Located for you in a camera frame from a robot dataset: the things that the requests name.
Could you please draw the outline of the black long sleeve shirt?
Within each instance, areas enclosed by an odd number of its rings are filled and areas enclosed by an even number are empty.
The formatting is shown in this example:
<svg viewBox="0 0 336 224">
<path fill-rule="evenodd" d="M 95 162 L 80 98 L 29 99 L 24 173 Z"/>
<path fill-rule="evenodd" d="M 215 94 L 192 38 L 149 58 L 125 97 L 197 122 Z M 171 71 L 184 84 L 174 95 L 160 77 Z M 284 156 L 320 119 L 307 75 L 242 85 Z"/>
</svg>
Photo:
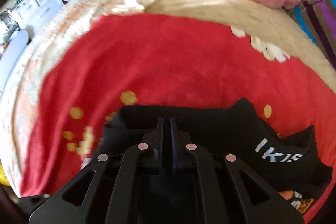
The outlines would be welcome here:
<svg viewBox="0 0 336 224">
<path fill-rule="evenodd" d="M 333 169 L 318 157 L 314 126 L 280 138 L 245 98 L 228 109 L 122 107 L 104 126 L 95 153 L 124 153 L 142 141 L 146 132 L 155 130 L 159 118 L 175 119 L 179 131 L 214 155 L 238 156 L 278 192 L 295 190 L 317 200 L 331 182 Z"/>
</svg>

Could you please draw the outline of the white drawer cabinet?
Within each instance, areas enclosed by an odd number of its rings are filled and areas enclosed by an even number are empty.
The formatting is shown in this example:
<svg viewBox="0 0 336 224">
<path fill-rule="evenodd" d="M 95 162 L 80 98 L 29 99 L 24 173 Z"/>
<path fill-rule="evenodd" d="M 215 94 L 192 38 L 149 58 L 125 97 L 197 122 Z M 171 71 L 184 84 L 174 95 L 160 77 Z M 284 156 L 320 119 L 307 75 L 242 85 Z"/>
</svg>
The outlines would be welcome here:
<svg viewBox="0 0 336 224">
<path fill-rule="evenodd" d="M 23 0 L 13 9 L 11 16 L 21 29 L 34 36 L 63 6 L 62 0 Z"/>
</svg>

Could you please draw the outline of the striped plush pillow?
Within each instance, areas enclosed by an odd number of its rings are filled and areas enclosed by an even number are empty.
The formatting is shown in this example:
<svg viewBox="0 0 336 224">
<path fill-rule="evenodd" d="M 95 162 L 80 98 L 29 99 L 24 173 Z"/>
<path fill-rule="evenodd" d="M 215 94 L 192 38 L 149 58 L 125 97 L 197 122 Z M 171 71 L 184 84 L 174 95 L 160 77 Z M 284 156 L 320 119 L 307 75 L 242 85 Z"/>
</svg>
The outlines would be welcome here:
<svg viewBox="0 0 336 224">
<path fill-rule="evenodd" d="M 335 67 L 335 0 L 308 0 L 287 13 Z"/>
</svg>

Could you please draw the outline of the red floral blanket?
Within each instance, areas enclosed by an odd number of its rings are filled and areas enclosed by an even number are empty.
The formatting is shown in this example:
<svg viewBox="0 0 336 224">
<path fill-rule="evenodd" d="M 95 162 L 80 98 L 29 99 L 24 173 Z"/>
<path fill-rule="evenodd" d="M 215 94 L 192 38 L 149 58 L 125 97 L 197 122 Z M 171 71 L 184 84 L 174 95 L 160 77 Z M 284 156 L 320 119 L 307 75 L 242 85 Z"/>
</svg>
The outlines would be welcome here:
<svg viewBox="0 0 336 224">
<path fill-rule="evenodd" d="M 170 121 L 124 153 L 96 154 L 127 106 L 228 109 L 247 99 L 280 138 L 315 128 L 333 169 L 322 196 L 276 191 L 234 154 L 218 156 Z M 49 198 L 30 223 L 335 223 L 335 92 L 297 57 L 273 61 L 231 27 L 164 15 L 100 19 L 47 75 L 21 193 Z"/>
</svg>

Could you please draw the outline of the beige bed sheet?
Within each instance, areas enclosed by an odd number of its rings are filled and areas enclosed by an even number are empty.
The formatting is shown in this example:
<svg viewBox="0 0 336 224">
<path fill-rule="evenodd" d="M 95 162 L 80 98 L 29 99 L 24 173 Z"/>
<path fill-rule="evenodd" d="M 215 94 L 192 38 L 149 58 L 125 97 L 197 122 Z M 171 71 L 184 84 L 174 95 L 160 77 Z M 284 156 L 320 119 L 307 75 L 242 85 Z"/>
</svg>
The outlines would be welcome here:
<svg viewBox="0 0 336 224">
<path fill-rule="evenodd" d="M 331 89 L 335 70 L 298 24 L 279 9 L 249 0 L 72 0 L 33 37 L 7 78 L 1 96 L 1 163 L 19 194 L 23 163 L 47 73 L 100 15 L 138 13 L 185 16 L 242 29 L 297 57 Z"/>
</svg>

